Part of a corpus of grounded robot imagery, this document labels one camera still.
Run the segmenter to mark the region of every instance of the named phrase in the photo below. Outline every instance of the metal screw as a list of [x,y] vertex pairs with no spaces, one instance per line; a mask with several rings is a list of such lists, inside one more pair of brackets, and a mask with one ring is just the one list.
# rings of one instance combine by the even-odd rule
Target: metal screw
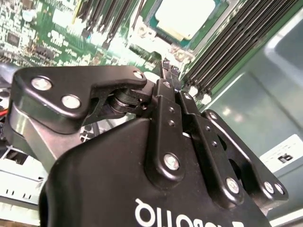
[[41,77],[34,78],[32,80],[32,85],[34,88],[40,91],[46,91],[51,89],[52,84],[49,80]]
[[177,170],[180,167],[179,161],[174,155],[166,154],[164,155],[164,163],[170,170]]
[[76,96],[72,95],[63,96],[61,101],[63,105],[70,109],[77,109],[81,105],[80,100]]
[[210,112],[209,115],[210,115],[213,119],[217,119],[217,116],[216,116],[213,112]]
[[169,83],[169,82],[164,81],[163,84],[164,84],[166,87],[170,88],[170,83]]
[[174,112],[175,112],[175,109],[172,108],[172,107],[170,107],[170,108],[169,108],[169,111],[170,111],[171,113],[174,113]]
[[227,183],[227,186],[228,186],[229,190],[231,190],[232,193],[235,193],[235,194],[239,193],[240,188],[239,188],[237,182],[234,179],[228,177],[226,179],[226,183]]
[[175,122],[172,121],[172,120],[169,120],[169,125],[170,125],[170,126],[175,126]]
[[140,72],[138,72],[138,71],[135,71],[135,72],[134,72],[134,75],[135,75],[137,78],[139,78],[139,79],[143,79],[142,74],[141,74]]
[[276,189],[278,190],[278,192],[280,192],[282,195],[284,195],[284,191],[282,189],[282,187],[280,185],[278,185],[277,183],[275,184]]
[[270,194],[273,194],[275,192],[273,186],[269,182],[264,182],[264,186]]
[[188,93],[184,93],[185,98],[191,99],[191,96]]

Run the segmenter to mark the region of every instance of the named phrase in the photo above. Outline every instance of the ram slot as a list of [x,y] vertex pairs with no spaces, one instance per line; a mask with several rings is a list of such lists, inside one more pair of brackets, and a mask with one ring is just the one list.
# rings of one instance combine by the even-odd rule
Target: ram slot
[[94,0],[84,1],[81,8],[77,14],[77,17],[85,21],[88,18],[89,12],[91,11]]
[[110,28],[109,32],[108,32],[108,39],[111,40],[117,33],[118,28],[121,25],[121,22],[123,21],[130,5],[131,5],[131,0],[126,0],[124,2],[124,5],[122,6],[122,9],[119,12],[119,16],[116,17],[114,24],[112,25],[112,27]]
[[105,6],[106,0],[100,0],[92,12],[92,16],[88,22],[87,28],[91,31],[100,19],[101,12]]
[[118,2],[119,2],[119,0],[113,0],[110,3],[107,14],[105,15],[104,20],[102,20],[102,23],[100,23],[100,25],[98,27],[98,31],[102,32],[102,31],[105,31],[107,29],[107,27],[109,26],[109,24],[110,24],[110,22],[113,18],[113,14],[114,14],[114,11],[117,7]]

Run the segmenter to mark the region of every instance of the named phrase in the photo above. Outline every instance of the green circuit board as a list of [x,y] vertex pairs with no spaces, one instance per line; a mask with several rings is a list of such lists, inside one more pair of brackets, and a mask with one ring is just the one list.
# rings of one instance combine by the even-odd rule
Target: green circuit board
[[[159,75],[160,62],[164,57],[168,59],[172,57],[173,64],[180,69],[181,78],[234,15],[231,13],[227,18],[221,18],[223,12],[229,8],[229,2],[214,0],[215,10],[191,41],[183,40],[178,43],[170,39],[164,47],[156,46],[155,50],[147,50],[137,43],[138,39],[130,42],[132,34],[136,34],[140,29],[132,26],[134,16],[138,14],[144,20],[151,14],[154,3],[162,0],[130,1],[117,33],[107,46],[104,45],[108,38],[107,30],[102,33],[92,30],[87,36],[83,35],[88,21],[80,20],[77,13],[84,3],[90,1],[92,6],[89,15],[101,1],[104,2],[100,18],[105,17],[115,2],[115,0],[0,0],[0,61],[13,62],[21,66],[134,65],[143,72],[149,71]],[[120,9],[127,1],[116,0],[111,25],[121,14]],[[140,10],[139,5],[142,1],[144,4]],[[245,1],[238,0],[233,12],[236,12]],[[197,51],[201,40],[206,34],[209,35],[210,29],[217,21],[222,21],[222,26],[211,34],[210,41]],[[150,25],[150,28],[161,33],[153,25]],[[147,47],[156,43],[153,39],[149,40],[149,37],[142,40],[150,41],[145,45]],[[170,45],[178,46],[177,51],[180,53],[169,50]],[[180,60],[176,57],[180,54],[190,57]]]
[[[34,23],[27,23],[23,20],[21,1],[11,1],[6,4],[2,2],[0,46],[2,50],[8,51],[8,55],[13,52],[29,62],[27,64],[20,59],[18,61],[13,59],[16,64],[22,66],[134,65],[142,71],[159,73],[159,58],[153,58],[152,54],[144,53],[142,50],[138,55],[137,52],[127,47],[129,17],[136,4],[137,1],[132,1],[118,34],[116,34],[119,43],[113,42],[109,49],[104,49],[102,45],[94,44],[91,40],[76,34],[74,30],[78,29],[77,25],[73,27],[66,23],[67,26],[64,27],[64,22],[60,22],[60,20],[70,18],[68,16],[60,17],[63,14],[73,15],[73,10],[63,5],[61,1],[39,0],[33,2],[33,8],[36,11]],[[18,38],[19,43],[16,46],[7,42],[8,34],[13,34]],[[48,48],[54,53],[54,58],[46,60],[32,54],[29,50],[29,42]]]

